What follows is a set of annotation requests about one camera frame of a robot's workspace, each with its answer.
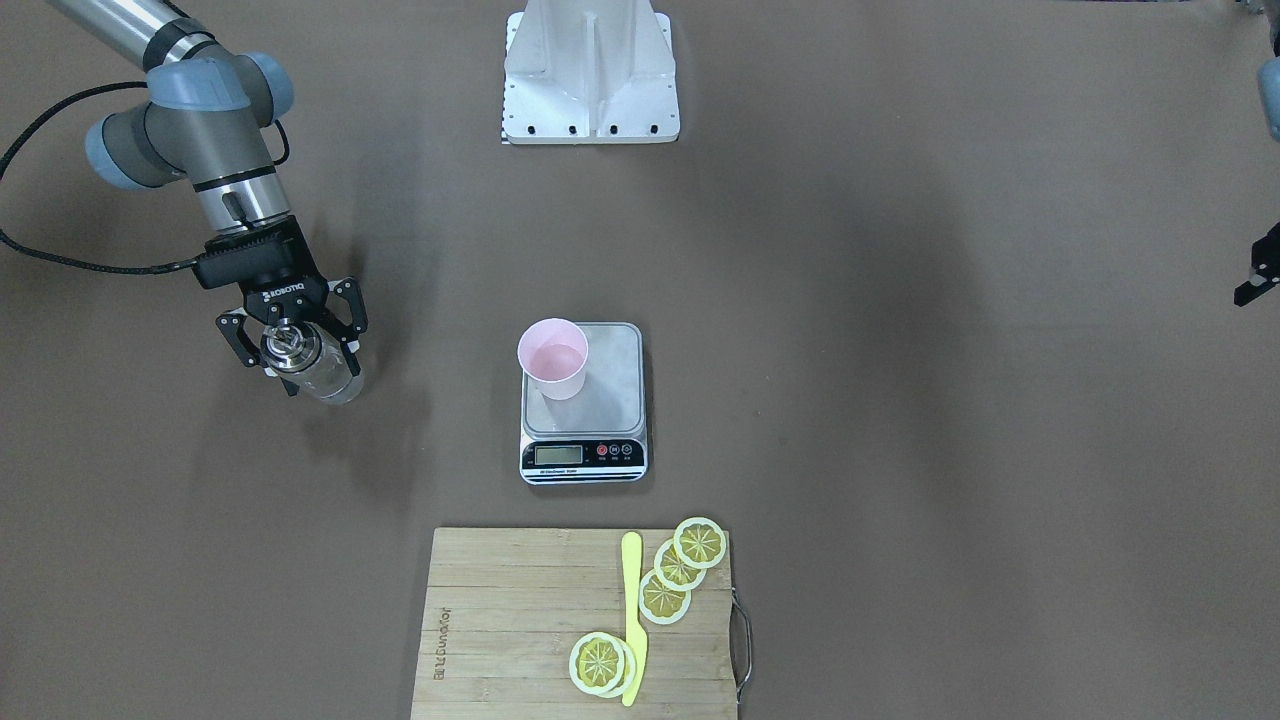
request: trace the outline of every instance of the plastic cup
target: plastic cup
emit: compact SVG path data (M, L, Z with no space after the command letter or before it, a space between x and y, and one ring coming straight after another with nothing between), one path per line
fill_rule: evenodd
M586 333L568 320L539 320L520 336L516 359L538 392L568 400L586 382Z

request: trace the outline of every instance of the blue joint cap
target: blue joint cap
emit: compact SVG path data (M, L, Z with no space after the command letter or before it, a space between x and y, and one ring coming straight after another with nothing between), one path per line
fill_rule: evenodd
M173 110L215 113L248 108L248 95L224 60L196 58L151 69L147 73L151 101Z
M133 178L124 174L124 170L111 159L111 154L106 151L106 141L102 140L102 126L106 124L110 117L108 115L93 123L93 127L88 128L88 133L84 136L84 155L88 156L88 164L93 167L93 172L100 178L120 190L152 190L145 184L133 182Z
M1258 69L1258 92L1262 110L1267 114L1271 138L1280 142L1280 58L1272 58Z
M293 81L289 79L289 73L266 53L246 53L244 56L253 60L266 78L266 87L271 91L271 120L279 120L293 108Z

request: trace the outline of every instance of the lemon slice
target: lemon slice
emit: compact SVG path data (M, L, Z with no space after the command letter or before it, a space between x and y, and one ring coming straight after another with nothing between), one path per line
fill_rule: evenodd
M603 694L622 682L623 643L608 633L588 633L568 655L568 676L586 694Z
M631 646L626 642L622 643L622 682L618 683L618 687L600 697L621 697L636 679L636 653L631 652Z
M708 518L690 518L676 527L676 556L694 570L714 568L728 550L724 530Z
M707 570L694 570L685 565L676 555L675 538L662 543L658 555L653 557L653 569L658 573L658 582L673 591L690 592L703 584Z
M673 591L658 582L655 570L640 578L640 614L654 625L669 625L689 612L694 593Z

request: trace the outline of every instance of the white plastic mount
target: white plastic mount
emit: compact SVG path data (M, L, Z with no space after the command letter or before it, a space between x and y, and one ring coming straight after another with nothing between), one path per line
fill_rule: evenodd
M515 145L680 136L671 19L649 0L529 0L507 19L502 138Z

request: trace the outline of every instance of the plastic knife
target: plastic knife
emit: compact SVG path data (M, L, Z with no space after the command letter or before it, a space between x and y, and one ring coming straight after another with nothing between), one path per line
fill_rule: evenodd
M626 602L627 646L636 656L636 678L627 692L622 693L623 707L631 707L640 692L644 678L644 662L649 656L649 633L640 626L640 564L644 561L644 539L640 533L622 536L622 596Z

